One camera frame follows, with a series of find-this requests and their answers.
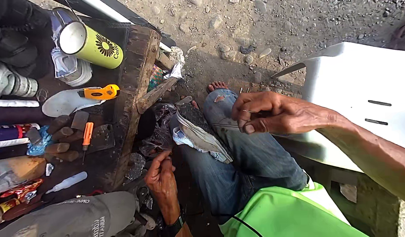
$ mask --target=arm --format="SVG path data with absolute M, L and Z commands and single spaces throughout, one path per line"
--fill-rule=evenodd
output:
M 180 215 L 178 201 L 178 189 L 173 171 L 175 167 L 168 156 L 171 151 L 163 151 L 154 158 L 150 169 L 148 170 L 145 181 L 152 190 L 155 199 L 163 214 L 167 225 L 174 224 Z M 191 237 L 191 231 L 188 224 L 184 223 L 182 229 L 176 234 L 176 237 Z
M 270 111 L 270 115 L 259 118 L 255 112 L 262 110 Z M 405 200 L 405 148 L 353 124 L 334 110 L 274 92 L 243 93 L 233 105 L 232 117 L 246 133 L 316 129 L 375 182 Z

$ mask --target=white pipe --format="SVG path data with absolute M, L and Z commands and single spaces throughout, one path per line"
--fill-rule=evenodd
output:
M 85 3 L 89 4 L 93 8 L 99 10 L 106 16 L 110 17 L 111 19 L 116 20 L 117 22 L 125 22 L 125 23 L 131 23 L 135 25 L 132 21 L 128 20 L 126 17 L 122 16 L 119 12 L 115 11 L 113 8 L 105 4 L 104 2 L 100 0 L 83 0 Z M 160 42 L 159 47 L 167 52 L 171 52 L 172 50 L 162 42 Z

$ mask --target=green shirt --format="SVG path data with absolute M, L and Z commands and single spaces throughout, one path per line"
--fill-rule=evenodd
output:
M 351 227 L 324 187 L 313 182 L 302 191 L 280 187 L 260 189 L 236 217 L 263 237 L 367 236 Z M 224 236 L 258 236 L 233 218 L 220 229 Z

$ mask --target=bare foot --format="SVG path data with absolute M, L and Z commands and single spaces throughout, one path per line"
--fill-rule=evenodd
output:
M 213 82 L 213 83 L 211 83 L 210 85 L 208 85 L 208 91 L 209 92 L 213 92 L 215 89 L 218 89 L 218 88 L 224 88 L 224 89 L 228 89 L 228 86 L 226 85 L 226 83 L 224 83 L 224 82 Z
M 196 103 L 195 100 L 192 100 L 192 101 L 191 101 L 191 105 L 194 106 L 194 107 L 197 108 L 197 109 L 200 109 L 200 108 L 198 108 L 198 104 Z

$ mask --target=yellow cup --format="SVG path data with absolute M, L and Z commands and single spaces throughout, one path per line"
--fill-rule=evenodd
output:
M 114 69 L 123 59 L 122 49 L 82 22 L 71 22 L 59 32 L 58 46 L 66 54 Z

